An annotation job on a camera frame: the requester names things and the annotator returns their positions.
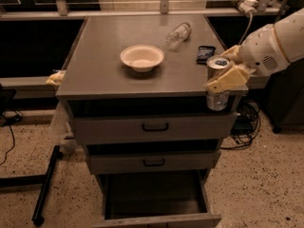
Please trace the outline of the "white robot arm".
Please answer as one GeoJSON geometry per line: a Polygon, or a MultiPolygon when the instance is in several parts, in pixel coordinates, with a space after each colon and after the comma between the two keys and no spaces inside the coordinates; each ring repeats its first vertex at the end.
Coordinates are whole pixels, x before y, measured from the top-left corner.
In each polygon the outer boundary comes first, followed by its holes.
{"type": "Polygon", "coordinates": [[[250,33],[222,53],[228,68],[205,85],[214,94],[244,86],[252,76],[267,77],[304,58],[304,9],[250,33]]]}

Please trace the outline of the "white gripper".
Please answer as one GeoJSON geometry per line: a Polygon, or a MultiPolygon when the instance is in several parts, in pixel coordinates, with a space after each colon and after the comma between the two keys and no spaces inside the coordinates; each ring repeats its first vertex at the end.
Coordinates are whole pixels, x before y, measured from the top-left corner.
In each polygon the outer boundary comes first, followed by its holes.
{"type": "Polygon", "coordinates": [[[254,73],[270,76],[286,69],[290,64],[278,41],[274,24],[252,32],[240,46],[228,48],[221,56],[245,65],[233,65],[210,79],[206,89],[214,94],[244,86],[254,73]]]}

